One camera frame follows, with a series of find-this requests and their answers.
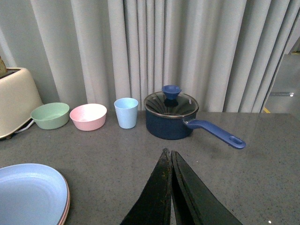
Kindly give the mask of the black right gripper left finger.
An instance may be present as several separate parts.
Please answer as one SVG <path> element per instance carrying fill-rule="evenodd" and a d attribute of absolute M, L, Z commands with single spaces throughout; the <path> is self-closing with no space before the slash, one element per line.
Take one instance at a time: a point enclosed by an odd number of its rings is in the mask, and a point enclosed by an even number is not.
<path fill-rule="evenodd" d="M 171 217 L 173 164 L 165 148 L 142 193 L 122 225 L 168 225 Z"/>

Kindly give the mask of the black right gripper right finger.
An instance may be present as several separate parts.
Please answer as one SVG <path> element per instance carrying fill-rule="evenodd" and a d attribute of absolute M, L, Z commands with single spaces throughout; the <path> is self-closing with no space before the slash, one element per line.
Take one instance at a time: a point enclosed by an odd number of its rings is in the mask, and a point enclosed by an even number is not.
<path fill-rule="evenodd" d="M 171 153 L 172 197 L 178 225 L 240 225 L 176 151 Z"/>

